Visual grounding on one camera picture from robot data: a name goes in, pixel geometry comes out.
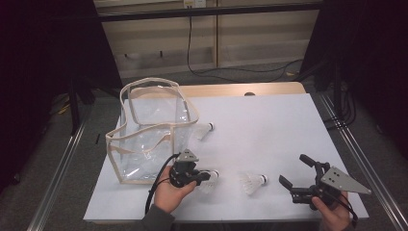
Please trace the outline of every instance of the gray carpet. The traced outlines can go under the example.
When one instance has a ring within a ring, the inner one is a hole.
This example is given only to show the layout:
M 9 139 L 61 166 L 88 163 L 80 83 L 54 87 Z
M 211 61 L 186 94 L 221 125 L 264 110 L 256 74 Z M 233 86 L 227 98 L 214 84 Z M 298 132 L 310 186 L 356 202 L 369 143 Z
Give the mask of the gray carpet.
M 256 70 L 271 69 L 280 64 L 245 66 Z M 291 65 L 287 71 L 297 71 L 300 63 Z M 280 72 L 243 72 L 240 70 L 217 70 L 206 73 L 224 76 L 242 82 L 267 82 L 280 76 Z M 196 77 L 189 72 L 161 75 L 181 85 L 231 83 L 212 77 Z M 279 81 L 293 77 L 283 76 Z M 125 79 L 124 84 L 135 79 Z M 322 118 L 328 118 L 321 103 L 319 92 L 313 88 L 313 79 L 307 79 L 305 89 L 311 93 Z M 61 185 L 58 197 L 52 207 L 43 230 L 126 230 L 126 224 L 97 225 L 83 221 L 93 187 L 106 156 L 104 135 L 111 131 L 119 116 L 118 101 L 109 95 L 96 91 L 96 102 L 92 106 L 81 105 L 83 111 L 91 107 L 81 141 L 76 148 L 69 169 Z M 53 115 L 48 123 L 35 153 L 21 172 L 21 183 L 9 186 L 0 195 L 0 230 L 27 230 L 40 201 L 58 167 L 70 139 L 70 113 Z M 377 132 L 376 123 L 357 101 L 357 118 L 349 126 L 352 134 L 364 150 L 379 178 L 386 185 L 404 213 L 408 211 L 408 189 L 404 187 L 408 175 L 408 162 L 395 149 L 393 141 Z M 348 172 L 365 185 L 369 185 L 363 172 L 355 164 L 343 138 L 337 130 L 329 131 Z M 357 230 L 395 230 L 388 215 L 375 194 L 362 195 L 370 218 L 360 220 Z M 179 225 L 180 230 L 214 230 L 208 224 Z

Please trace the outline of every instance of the clear plastic bag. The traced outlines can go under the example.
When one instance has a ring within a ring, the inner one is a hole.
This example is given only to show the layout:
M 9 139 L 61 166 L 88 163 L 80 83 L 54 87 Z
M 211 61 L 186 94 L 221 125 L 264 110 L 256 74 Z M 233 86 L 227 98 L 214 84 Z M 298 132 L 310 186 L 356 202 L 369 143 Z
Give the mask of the clear plastic bag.
M 151 184 L 166 159 L 187 148 L 198 111 L 177 83 L 146 78 L 120 92 L 122 113 L 106 134 L 107 152 L 122 184 Z

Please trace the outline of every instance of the shuttlecock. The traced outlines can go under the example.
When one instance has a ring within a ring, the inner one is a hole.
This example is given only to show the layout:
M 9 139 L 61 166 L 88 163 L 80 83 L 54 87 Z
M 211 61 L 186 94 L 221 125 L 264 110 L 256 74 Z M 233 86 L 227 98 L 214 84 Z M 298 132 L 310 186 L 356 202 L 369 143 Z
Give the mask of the shuttlecock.
M 243 190 L 251 195 L 257 191 L 262 185 L 266 184 L 268 178 L 266 175 L 252 174 L 252 173 L 241 173 L 240 181 L 242 183 Z
M 210 179 L 206 181 L 201 181 L 201 184 L 197 187 L 203 193 L 211 193 L 218 183 L 218 171 L 217 170 L 202 170 L 202 172 L 208 172 L 210 174 Z
M 195 124 L 194 136 L 198 140 L 202 140 L 207 134 L 215 129 L 214 124 L 211 123 L 200 123 Z

